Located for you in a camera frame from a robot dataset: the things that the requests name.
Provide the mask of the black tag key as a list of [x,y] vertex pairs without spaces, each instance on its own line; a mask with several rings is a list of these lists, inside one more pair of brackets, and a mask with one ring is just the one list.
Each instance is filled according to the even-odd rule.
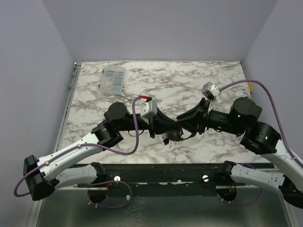
[[165,139],[163,142],[164,142],[164,145],[168,145],[169,144],[169,139]]

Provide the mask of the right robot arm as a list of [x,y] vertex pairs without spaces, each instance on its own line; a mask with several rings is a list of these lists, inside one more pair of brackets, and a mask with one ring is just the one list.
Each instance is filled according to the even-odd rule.
[[303,207],[303,161],[285,145],[281,134],[258,120],[262,108],[248,97],[237,98],[229,113],[210,109],[210,101],[202,98],[193,109],[177,117],[176,127],[193,136],[214,129],[241,136],[240,144],[275,165],[280,173],[262,172],[224,161],[215,180],[223,185],[246,183],[281,194],[289,204]]

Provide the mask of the metal key ring plate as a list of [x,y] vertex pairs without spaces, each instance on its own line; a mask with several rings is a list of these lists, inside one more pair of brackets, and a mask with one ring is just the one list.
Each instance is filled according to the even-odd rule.
[[167,139],[173,142],[182,142],[184,140],[182,136],[183,136],[182,129],[173,129],[166,133]]

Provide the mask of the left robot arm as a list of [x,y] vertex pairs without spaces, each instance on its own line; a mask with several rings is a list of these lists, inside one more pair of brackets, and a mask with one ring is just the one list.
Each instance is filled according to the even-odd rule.
[[[28,156],[24,160],[23,180],[26,181],[28,194],[33,201],[39,201],[55,190],[73,184],[101,186],[106,177],[100,164],[93,163],[80,168],[74,168],[73,165],[104,150],[123,156],[133,154],[139,146],[139,131],[148,130],[159,115],[157,104],[152,100],[141,103],[139,114],[129,113],[123,103],[112,104],[104,120],[79,141],[50,155],[39,158]],[[135,132],[134,148],[130,151],[113,149],[123,140],[120,131],[124,126],[126,131]]]

